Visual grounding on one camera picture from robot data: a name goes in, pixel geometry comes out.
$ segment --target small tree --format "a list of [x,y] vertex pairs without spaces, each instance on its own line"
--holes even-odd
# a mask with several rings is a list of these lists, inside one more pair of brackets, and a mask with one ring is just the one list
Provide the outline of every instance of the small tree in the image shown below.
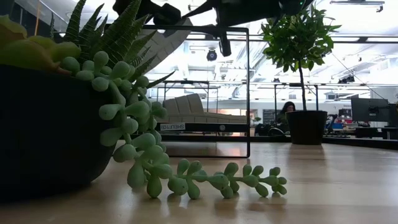
[[[315,63],[325,63],[322,58],[333,48],[329,33],[341,27],[332,26],[334,18],[326,17],[325,12],[311,6],[310,11],[305,9],[295,16],[285,16],[272,27],[269,24],[262,26],[264,40],[269,43],[263,52],[267,58],[272,59],[277,68],[283,67],[284,72],[289,69],[300,72],[304,111],[307,106],[302,69],[311,71]],[[330,25],[325,25],[324,19],[331,20]]]

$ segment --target ceiling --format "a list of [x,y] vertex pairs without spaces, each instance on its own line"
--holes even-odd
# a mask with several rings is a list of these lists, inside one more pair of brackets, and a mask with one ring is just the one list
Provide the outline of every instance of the ceiling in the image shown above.
[[[169,3],[179,8],[182,14],[186,14],[188,5],[191,9],[201,5],[205,0],[163,0],[153,2],[163,5]],[[317,0],[314,2],[317,9],[326,9],[327,16],[336,20],[334,24],[341,24],[339,33],[335,36],[335,41],[351,40],[350,36],[391,36],[381,40],[398,42],[398,23],[396,22],[397,0],[384,0],[384,10],[376,12],[377,7],[368,6],[344,6],[332,5],[330,0]],[[35,14],[37,10],[37,0],[16,0],[18,4]],[[70,14],[77,0],[41,0],[40,18],[45,22],[50,21],[51,11],[56,13],[55,27],[58,30],[65,30]],[[87,0],[83,10],[81,23],[84,24],[91,16],[93,11],[100,4],[105,3],[101,16],[108,14],[109,20],[115,20],[117,14],[113,12],[114,0]],[[196,26],[215,24],[216,16],[214,11],[200,14],[191,18]],[[240,27],[247,27],[252,35],[260,34],[263,21],[242,24]],[[147,76],[150,80],[158,79],[165,74],[176,70],[170,80],[196,80],[210,82],[241,82],[246,81],[247,56],[246,44],[242,41],[232,41],[232,55],[223,57],[218,48],[218,42],[214,40],[186,40],[174,53],[169,55],[155,69],[151,70]],[[266,60],[262,50],[266,47],[266,42],[250,43],[250,79],[256,82],[251,86],[252,95],[255,98],[272,98],[274,91],[263,89],[260,82],[271,82],[278,78],[281,82],[299,82],[298,73],[283,73],[281,69],[276,69],[275,65]],[[210,48],[214,48],[218,53],[218,58],[214,62],[208,62],[206,55]],[[337,83],[340,78],[355,74],[355,83],[386,83],[398,84],[398,44],[335,44],[333,53],[325,58],[326,64],[315,66],[309,72],[305,70],[305,81],[311,83]],[[213,87],[218,88],[218,96],[222,98],[244,98],[246,96],[246,86],[238,84],[214,83]],[[325,95],[334,90],[322,90],[320,95]],[[336,92],[344,92],[344,88],[337,88]],[[181,95],[183,90],[172,91],[170,96]],[[278,97],[287,98],[289,95],[301,95],[299,90],[286,89],[280,90]]]

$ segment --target person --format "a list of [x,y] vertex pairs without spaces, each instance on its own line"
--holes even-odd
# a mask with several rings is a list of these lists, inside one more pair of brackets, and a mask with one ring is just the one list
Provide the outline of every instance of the person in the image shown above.
[[279,112],[279,114],[276,117],[276,124],[278,124],[279,128],[283,131],[288,131],[289,130],[289,125],[287,123],[286,119],[286,112],[291,112],[295,111],[296,106],[294,105],[293,102],[289,101],[286,102],[282,110]]

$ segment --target camera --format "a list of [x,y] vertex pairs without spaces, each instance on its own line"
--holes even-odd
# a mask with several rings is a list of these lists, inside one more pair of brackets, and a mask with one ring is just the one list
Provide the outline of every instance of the camera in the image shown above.
[[217,60],[217,53],[215,49],[210,49],[209,52],[207,53],[207,61],[213,62]]

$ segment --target black plant pot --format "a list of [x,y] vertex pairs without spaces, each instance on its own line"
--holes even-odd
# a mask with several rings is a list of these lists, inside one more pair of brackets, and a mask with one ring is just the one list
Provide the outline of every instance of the black plant pot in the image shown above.
[[113,126],[98,110],[111,103],[90,82],[0,65],[0,200],[50,195],[88,185],[113,147],[100,133]]
[[320,145],[326,125],[326,111],[286,113],[293,144]]

